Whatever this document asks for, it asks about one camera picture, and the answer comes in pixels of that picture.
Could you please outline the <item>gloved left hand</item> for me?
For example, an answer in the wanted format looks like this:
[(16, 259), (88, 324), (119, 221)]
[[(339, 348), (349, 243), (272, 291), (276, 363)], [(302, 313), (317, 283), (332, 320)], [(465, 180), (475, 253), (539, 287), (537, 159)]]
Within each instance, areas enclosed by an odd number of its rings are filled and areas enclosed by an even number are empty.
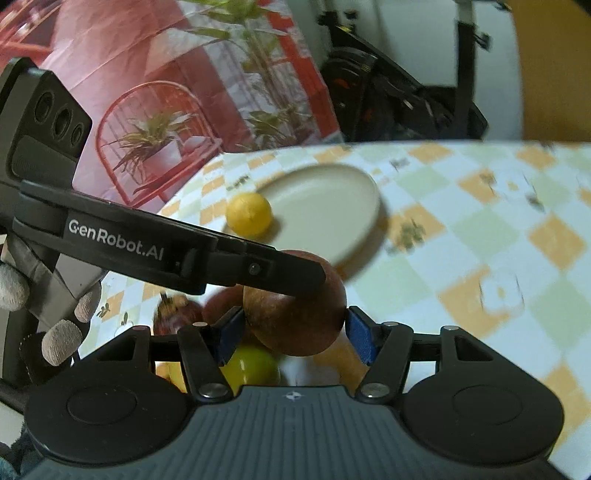
[(68, 360), (85, 339), (100, 302), (106, 271), (64, 254), (54, 267), (15, 235), (1, 251), (1, 307), (25, 310), (46, 330), (40, 354), (50, 366)]

